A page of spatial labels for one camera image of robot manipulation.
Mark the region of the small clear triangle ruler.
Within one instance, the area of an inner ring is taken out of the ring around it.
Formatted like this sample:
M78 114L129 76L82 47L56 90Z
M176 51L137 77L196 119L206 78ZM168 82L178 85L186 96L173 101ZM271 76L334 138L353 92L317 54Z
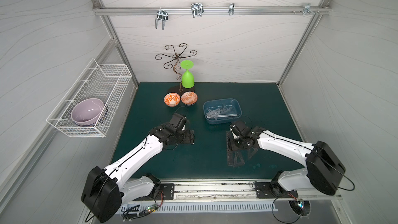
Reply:
M258 151L258 148L256 148L256 147L249 148L247 150L248 159L250 160L257 153L257 151Z

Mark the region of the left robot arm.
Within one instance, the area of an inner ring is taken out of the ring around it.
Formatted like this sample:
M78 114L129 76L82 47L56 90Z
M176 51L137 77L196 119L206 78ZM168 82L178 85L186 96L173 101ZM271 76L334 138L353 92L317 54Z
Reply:
M82 203L89 209L89 222L96 218L105 223L119 208L137 198L149 197L160 181L146 174L132 182L128 180L152 157L170 145L193 144L195 134L185 126L173 128L164 123L151 129L144 140L116 162L100 168L96 166L87 176L81 195Z

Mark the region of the tall clear triangle ruler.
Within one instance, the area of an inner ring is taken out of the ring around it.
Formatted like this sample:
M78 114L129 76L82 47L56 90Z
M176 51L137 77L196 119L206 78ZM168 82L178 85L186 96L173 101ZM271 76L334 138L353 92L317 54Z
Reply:
M245 161L243 159L243 155L240 150L234 151L234 157L233 157L233 167L241 167L245 165Z

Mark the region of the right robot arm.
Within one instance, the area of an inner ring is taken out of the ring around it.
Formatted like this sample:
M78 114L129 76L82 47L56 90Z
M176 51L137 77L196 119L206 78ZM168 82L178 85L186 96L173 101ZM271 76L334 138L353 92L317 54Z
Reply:
M275 197L282 197L290 191L316 189L324 195L336 194L346 169L330 148L322 141L315 144L292 140L264 128L238 128L232 125L226 132L227 151L241 160L241 151L259 149L272 151L301 164L303 168L293 171L279 171L269 184L269 191Z

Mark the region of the clear stencil ruler wide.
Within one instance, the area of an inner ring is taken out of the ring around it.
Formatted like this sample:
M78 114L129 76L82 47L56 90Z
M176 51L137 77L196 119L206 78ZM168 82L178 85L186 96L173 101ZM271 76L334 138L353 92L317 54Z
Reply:
M221 114L220 115L237 115L237 113L235 113L235 109L233 107L221 107Z

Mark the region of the clear stencil ruler narrow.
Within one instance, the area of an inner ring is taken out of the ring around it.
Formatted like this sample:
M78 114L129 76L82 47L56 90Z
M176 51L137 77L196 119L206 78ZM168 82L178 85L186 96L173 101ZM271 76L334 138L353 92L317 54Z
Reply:
M230 147L230 131L226 132L226 145L227 145L227 164L228 166L232 167L233 162L233 151Z

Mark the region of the thin clear straight ruler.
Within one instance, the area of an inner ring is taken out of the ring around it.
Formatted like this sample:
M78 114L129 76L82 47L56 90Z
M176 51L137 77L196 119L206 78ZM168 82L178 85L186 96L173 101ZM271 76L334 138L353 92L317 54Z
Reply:
M218 119L233 119L236 117L238 117L236 114L235 115L230 114L230 115L218 115L218 116L213 116L213 117L207 116L206 118L209 120L218 120Z

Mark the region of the blue plastic storage box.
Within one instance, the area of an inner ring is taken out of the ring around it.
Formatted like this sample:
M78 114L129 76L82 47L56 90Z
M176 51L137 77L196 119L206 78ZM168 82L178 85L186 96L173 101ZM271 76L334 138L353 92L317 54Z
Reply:
M233 122L242 116L242 109L236 99L218 99L203 104L204 117L211 125Z

